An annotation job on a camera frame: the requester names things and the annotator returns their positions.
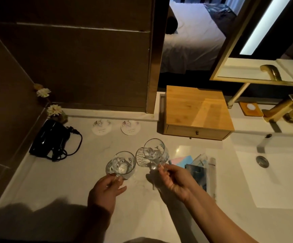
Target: power cord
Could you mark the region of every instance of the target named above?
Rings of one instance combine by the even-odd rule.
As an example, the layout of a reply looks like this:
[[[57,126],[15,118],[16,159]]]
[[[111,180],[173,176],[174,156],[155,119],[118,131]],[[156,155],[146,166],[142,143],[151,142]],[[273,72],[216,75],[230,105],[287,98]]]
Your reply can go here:
[[[68,157],[68,156],[74,155],[76,152],[78,152],[78,150],[79,150],[79,148],[80,148],[80,146],[81,146],[81,143],[82,143],[82,134],[80,134],[80,132],[79,132],[78,130],[74,129],[72,126],[67,127],[67,129],[69,130],[70,133],[80,135],[81,140],[80,140],[79,146],[77,147],[77,150],[74,151],[74,152],[71,153],[71,154],[68,154],[66,150],[62,149],[62,150],[61,150],[61,154],[58,155],[56,159],[55,159],[55,158],[50,158],[50,157],[47,156],[47,158],[50,159],[50,160],[52,160],[53,162],[58,162],[58,161],[60,161],[60,160],[65,159],[65,158]]]

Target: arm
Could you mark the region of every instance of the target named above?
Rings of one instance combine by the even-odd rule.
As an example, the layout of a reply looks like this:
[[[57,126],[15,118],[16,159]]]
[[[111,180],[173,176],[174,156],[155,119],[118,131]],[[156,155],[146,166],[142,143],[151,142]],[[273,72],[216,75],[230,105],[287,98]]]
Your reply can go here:
[[[87,206],[87,221],[78,235],[77,242],[104,241],[105,232],[111,222],[115,209],[116,196],[126,191],[122,177],[118,179],[114,175],[102,177],[89,192]]]
[[[165,168],[168,171],[159,167],[164,184],[185,204],[210,242],[257,243],[226,216],[187,170],[175,165],[165,165]]]

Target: led light strip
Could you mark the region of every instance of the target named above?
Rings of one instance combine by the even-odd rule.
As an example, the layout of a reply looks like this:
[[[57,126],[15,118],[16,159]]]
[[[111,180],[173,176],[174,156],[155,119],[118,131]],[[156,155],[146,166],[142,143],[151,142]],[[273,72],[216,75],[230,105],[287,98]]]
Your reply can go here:
[[[240,54],[252,55],[290,0],[272,0]]]

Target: white bed sheet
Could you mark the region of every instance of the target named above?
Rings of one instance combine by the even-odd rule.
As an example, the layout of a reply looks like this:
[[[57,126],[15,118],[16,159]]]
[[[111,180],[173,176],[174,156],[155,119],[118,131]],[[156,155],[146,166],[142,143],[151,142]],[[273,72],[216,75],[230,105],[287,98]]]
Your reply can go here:
[[[165,35],[160,72],[210,70],[225,41],[224,34],[203,4],[171,2],[170,7],[178,28]]]

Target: glass rim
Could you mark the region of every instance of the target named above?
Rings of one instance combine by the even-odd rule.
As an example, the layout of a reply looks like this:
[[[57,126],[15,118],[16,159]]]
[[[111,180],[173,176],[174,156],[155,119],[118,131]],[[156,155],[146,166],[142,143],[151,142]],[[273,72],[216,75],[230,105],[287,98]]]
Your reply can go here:
[[[134,157],[133,169],[132,169],[130,172],[127,172],[127,173],[124,173],[124,174],[119,174],[119,175],[127,175],[127,174],[130,174],[130,173],[134,170],[134,168],[135,168],[135,165],[136,165],[136,158],[135,158],[134,154],[132,154],[132,153],[129,152],[129,151],[120,151],[120,152],[118,152],[117,154],[114,155],[114,157],[112,158],[112,169],[113,169],[113,160],[114,160],[114,158],[116,157],[116,155],[118,155],[119,153],[129,153],[129,154],[131,154],[131,155]]]
[[[143,154],[144,154],[144,156],[145,156],[145,153],[144,153],[145,145],[146,145],[149,141],[151,141],[151,140],[159,140],[159,141],[161,141],[159,138],[151,138],[150,140],[148,140],[148,141],[144,144],[144,146],[143,146]],[[164,144],[163,141],[161,141],[161,143],[162,143],[163,146],[164,146],[164,148],[163,148],[163,152],[161,153],[161,155],[163,155],[163,154],[165,153],[166,147],[165,147],[165,144]]]

